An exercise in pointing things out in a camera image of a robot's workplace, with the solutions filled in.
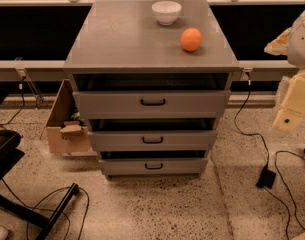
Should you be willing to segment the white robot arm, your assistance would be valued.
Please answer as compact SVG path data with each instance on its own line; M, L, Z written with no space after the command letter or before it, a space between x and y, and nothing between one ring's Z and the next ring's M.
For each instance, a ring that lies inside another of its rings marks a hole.
M305 10L293 25L264 48L271 55L286 55L299 72L288 82L273 126L280 131L295 129L305 117Z

